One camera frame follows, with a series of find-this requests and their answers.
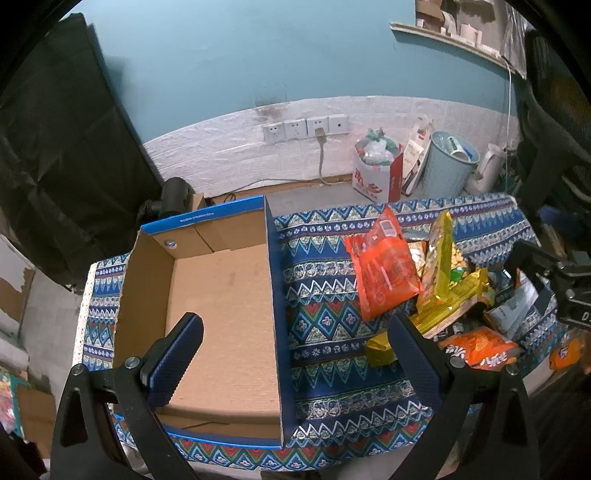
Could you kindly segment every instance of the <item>patterned tablecloth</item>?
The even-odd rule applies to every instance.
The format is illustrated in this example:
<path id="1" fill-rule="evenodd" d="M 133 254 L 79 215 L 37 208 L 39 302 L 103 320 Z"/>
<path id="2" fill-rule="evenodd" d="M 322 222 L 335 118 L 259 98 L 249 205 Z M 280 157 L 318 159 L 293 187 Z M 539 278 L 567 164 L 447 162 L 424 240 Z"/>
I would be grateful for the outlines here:
<path id="1" fill-rule="evenodd" d="M 428 231 L 439 212 L 454 217 L 454 238 L 477 265 L 502 264 L 517 239 L 537 241 L 515 200 L 505 194 L 391 204 L 403 228 Z M 245 469 L 317 469 L 416 442 L 431 416 L 397 362 L 370 368 L 364 343 L 386 328 L 385 319 L 361 322 L 355 272 L 343 235 L 368 231 L 384 205 L 293 213 L 275 219 L 283 255 L 291 376 L 300 426 L 286 448 L 245 449 L 173 440 L 189 460 Z M 113 333 L 127 255 L 91 269 L 80 325 L 80 355 L 91 370 L 111 367 Z M 507 293 L 500 292 L 503 298 Z M 525 375 L 544 359 L 565 328 L 556 304 L 530 310 L 516 334 Z M 133 446 L 125 422 L 120 439 Z"/>

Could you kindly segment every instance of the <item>electrical socket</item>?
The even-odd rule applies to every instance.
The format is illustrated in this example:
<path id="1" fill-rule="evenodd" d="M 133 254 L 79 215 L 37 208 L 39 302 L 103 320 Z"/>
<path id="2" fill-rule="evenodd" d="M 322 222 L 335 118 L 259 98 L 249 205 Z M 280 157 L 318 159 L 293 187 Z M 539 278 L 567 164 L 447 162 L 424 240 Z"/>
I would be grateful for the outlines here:
<path id="1" fill-rule="evenodd" d="M 329 115 L 329 131 L 331 135 L 345 134 L 349 132 L 349 115 L 338 113 Z"/>
<path id="2" fill-rule="evenodd" d="M 324 128 L 324 133 L 329 133 L 329 118 L 327 116 L 312 116 L 306 119 L 308 127 L 308 137 L 314 138 L 316 136 L 315 130 L 317 128 Z"/>
<path id="3" fill-rule="evenodd" d="M 299 138 L 308 137 L 305 118 L 300 118 L 299 120 L 285 120 L 283 125 L 285 126 L 285 139 L 287 140 L 296 140 Z"/>
<path id="4" fill-rule="evenodd" d="M 285 141 L 285 126 L 283 122 L 262 126 L 265 143 L 279 143 Z"/>

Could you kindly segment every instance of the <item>trash can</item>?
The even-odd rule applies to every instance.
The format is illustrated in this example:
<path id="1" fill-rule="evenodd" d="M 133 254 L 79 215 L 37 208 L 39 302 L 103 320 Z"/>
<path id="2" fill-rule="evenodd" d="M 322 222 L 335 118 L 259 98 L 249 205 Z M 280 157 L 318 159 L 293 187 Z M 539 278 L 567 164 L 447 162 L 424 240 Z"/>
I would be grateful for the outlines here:
<path id="1" fill-rule="evenodd" d="M 457 139 L 471 157 L 468 161 L 452 157 L 446 142 L 449 137 Z M 447 132 L 433 132 L 427 156 L 423 193 L 426 198 L 455 197 L 464 188 L 470 173 L 480 161 L 480 155 L 464 138 Z"/>

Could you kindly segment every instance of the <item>white kettle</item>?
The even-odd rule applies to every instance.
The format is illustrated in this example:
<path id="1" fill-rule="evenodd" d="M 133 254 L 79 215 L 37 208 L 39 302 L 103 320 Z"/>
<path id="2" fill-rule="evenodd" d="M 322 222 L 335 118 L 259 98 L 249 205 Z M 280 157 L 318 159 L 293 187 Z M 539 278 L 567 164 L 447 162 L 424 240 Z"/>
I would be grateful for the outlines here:
<path id="1" fill-rule="evenodd" d="M 470 174 L 464 187 L 465 190 L 470 195 L 488 193 L 495 184 L 506 157 L 506 151 L 495 144 L 489 143 L 488 152 L 480 160 L 478 168 Z"/>

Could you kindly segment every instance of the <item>snack package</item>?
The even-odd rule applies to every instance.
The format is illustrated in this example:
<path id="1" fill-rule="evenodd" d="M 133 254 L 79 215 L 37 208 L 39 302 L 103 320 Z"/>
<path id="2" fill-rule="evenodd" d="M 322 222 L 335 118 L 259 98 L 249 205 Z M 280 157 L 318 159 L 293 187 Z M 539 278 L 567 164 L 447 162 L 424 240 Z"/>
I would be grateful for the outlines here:
<path id="1" fill-rule="evenodd" d="M 417 269 L 417 275 L 419 278 L 423 276 L 423 269 L 425 268 L 426 248 L 427 242 L 409 242 L 408 244 L 410 256 L 413 258 L 414 266 Z"/>
<path id="2" fill-rule="evenodd" d="M 455 242 L 452 242 L 452 267 L 449 272 L 449 287 L 453 288 L 457 283 L 468 276 L 470 270 L 460 249 Z"/>
<path id="3" fill-rule="evenodd" d="M 520 271 L 513 296 L 498 307 L 485 312 L 484 317 L 495 330 L 507 338 L 513 338 L 537 298 L 538 292 L 533 283 Z"/>
<path id="4" fill-rule="evenodd" d="M 442 304 L 449 293 L 449 273 L 452 266 L 452 227 L 449 210 L 444 210 L 431 225 L 427 259 L 423 270 L 423 293 L 418 296 L 417 310 Z"/>
<path id="5" fill-rule="evenodd" d="M 390 207 L 366 235 L 347 236 L 344 242 L 355 268 L 364 322 L 422 292 L 408 244 Z"/>
<path id="6" fill-rule="evenodd" d="M 490 295 L 488 290 L 488 270 L 482 268 L 469 274 L 453 287 L 443 304 L 434 305 L 410 319 L 425 338 L 432 338 L 457 321 L 479 301 L 490 307 L 494 302 L 494 295 Z"/>
<path id="7" fill-rule="evenodd" d="M 453 335 L 439 342 L 439 347 L 449 356 L 464 359 L 470 367 L 496 371 L 514 364 L 521 352 L 515 342 L 488 327 Z"/>
<path id="8" fill-rule="evenodd" d="M 370 367 L 382 367 L 396 360 L 396 355 L 388 342 L 388 332 L 382 332 L 368 340 L 365 345 L 365 356 Z"/>
<path id="9" fill-rule="evenodd" d="M 550 369 L 561 370 L 577 363 L 585 349 L 584 332 L 571 329 L 562 337 L 560 343 L 550 354 Z"/>

